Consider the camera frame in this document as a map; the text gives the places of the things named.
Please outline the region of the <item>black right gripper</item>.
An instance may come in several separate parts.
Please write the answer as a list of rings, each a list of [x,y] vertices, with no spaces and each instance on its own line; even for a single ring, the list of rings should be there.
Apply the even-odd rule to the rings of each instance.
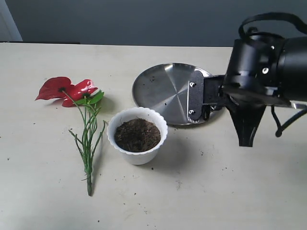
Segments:
[[[239,146],[252,147],[267,105],[295,108],[297,38],[267,32],[235,40],[222,90]]]

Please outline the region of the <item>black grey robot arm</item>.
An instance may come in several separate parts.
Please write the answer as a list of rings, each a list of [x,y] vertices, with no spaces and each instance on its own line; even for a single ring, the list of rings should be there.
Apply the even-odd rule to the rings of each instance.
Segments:
[[[252,147],[267,106],[280,137],[293,122],[306,115],[307,107],[294,102],[307,100],[307,39],[283,38],[252,32],[235,40],[222,84],[226,107],[234,123],[239,145]]]

